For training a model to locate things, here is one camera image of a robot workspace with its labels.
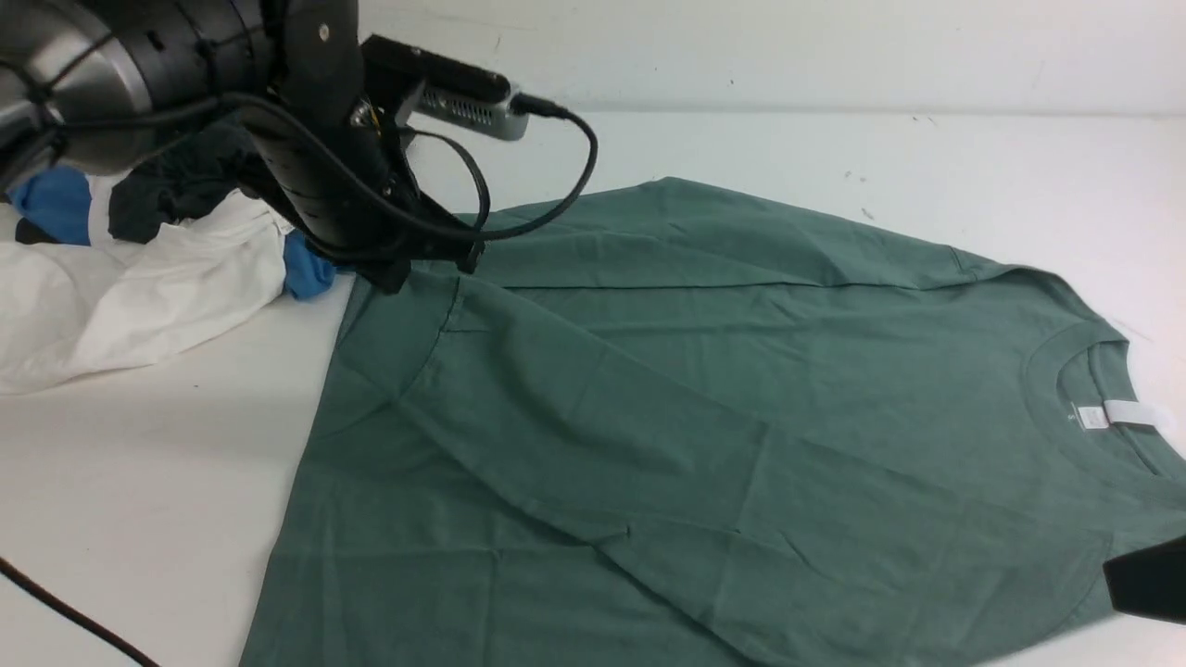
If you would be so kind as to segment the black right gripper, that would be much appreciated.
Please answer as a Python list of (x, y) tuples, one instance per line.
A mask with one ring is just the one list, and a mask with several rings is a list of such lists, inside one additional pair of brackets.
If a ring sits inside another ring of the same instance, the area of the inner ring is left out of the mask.
[(1103, 564), (1103, 574), (1115, 612), (1185, 622), (1185, 536), (1115, 557)]

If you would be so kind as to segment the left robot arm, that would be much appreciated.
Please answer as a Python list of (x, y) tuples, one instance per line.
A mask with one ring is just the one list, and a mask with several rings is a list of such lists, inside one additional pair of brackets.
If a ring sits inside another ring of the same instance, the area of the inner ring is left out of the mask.
[(136, 169), (236, 115), (259, 160), (234, 188), (378, 290), (486, 248), (369, 119), (356, 1), (5, 1), (1, 27), (4, 190)]

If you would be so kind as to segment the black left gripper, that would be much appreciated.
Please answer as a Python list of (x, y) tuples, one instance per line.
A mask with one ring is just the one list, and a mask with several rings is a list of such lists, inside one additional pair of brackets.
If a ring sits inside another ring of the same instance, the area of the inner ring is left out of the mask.
[(263, 1), (261, 13), (272, 50), (266, 94), (279, 113), (246, 107), (242, 122), (310, 241), (334, 262), (357, 263), (357, 274), (385, 296), (403, 288), (412, 262), (474, 274), (486, 244), (441, 233), (477, 233), (474, 224), (416, 193), (410, 215), (433, 229), (412, 228), (342, 174), (349, 169), (372, 193), (394, 188), (398, 207), (410, 193), (377, 128), (352, 122), (365, 102), (359, 5)]

